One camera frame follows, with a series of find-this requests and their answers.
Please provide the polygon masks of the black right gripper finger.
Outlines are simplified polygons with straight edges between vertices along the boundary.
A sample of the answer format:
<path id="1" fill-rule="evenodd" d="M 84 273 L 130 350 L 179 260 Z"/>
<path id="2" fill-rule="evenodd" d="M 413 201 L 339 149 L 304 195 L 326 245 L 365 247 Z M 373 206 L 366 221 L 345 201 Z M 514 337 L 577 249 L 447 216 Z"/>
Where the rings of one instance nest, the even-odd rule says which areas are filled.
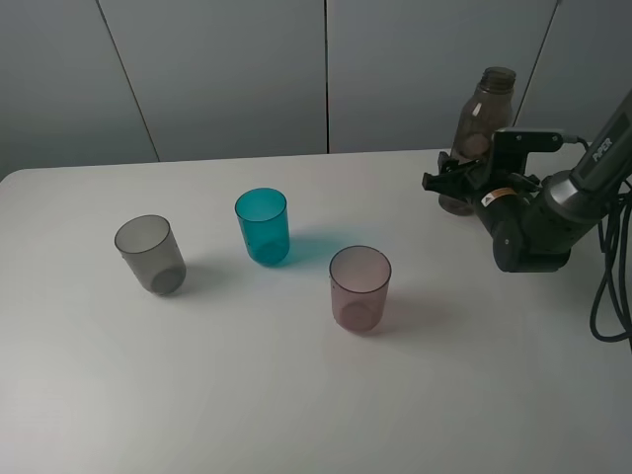
<path id="1" fill-rule="evenodd" d="M 452 157 L 445 151 L 440 151 L 438 154 L 438 170 L 441 173 L 453 173 L 462 172 L 469 167 L 467 160 L 459 160 L 456 157 Z"/>
<path id="2" fill-rule="evenodd" d="M 422 187 L 425 191 L 449 198 L 469 198 L 476 192 L 476 188 L 469 179 L 468 170 L 465 168 L 438 175 L 424 173 Z"/>

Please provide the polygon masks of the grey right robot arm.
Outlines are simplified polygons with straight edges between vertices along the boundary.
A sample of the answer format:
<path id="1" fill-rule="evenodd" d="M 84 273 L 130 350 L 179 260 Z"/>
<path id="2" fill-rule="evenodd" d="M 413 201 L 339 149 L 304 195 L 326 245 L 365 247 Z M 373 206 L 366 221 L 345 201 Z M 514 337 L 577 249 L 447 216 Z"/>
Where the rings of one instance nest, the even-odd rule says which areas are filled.
<path id="1" fill-rule="evenodd" d="M 531 153 L 552 153 L 577 137 L 551 129 L 501 128 L 485 161 L 446 161 L 422 186 L 470 204 L 506 273 L 552 273 L 609 211 L 631 174 L 631 100 L 625 98 L 579 163 L 544 179 L 526 173 Z"/>

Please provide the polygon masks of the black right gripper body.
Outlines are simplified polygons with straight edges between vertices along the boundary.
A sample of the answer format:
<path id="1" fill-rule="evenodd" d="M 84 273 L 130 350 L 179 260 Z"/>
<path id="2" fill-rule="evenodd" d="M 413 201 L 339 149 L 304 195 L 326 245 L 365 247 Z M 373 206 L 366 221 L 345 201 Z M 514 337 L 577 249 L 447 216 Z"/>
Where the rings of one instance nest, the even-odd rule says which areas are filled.
<path id="1" fill-rule="evenodd" d="M 493 257 L 505 273 L 545 273 L 548 258 L 534 249 L 521 226 L 531 195 L 540 189 L 535 176 L 500 172 L 485 177 L 483 172 L 466 173 L 467 200 L 492 237 Z"/>

